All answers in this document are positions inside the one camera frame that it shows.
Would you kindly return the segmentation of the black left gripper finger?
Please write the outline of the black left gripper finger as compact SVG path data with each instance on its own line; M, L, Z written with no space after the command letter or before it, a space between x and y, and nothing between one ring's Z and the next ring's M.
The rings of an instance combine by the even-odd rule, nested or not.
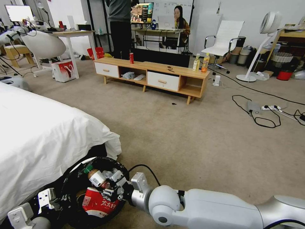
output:
M55 211L61 211L65 208L67 208L67 200L68 195L65 194L60 198L53 198L49 201L49 209L54 209Z

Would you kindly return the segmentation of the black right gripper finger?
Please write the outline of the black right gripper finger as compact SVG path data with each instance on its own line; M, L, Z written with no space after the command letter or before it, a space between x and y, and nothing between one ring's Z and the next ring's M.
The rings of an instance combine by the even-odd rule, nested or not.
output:
M102 196L105 199L116 199L116 193L113 189L103 189Z

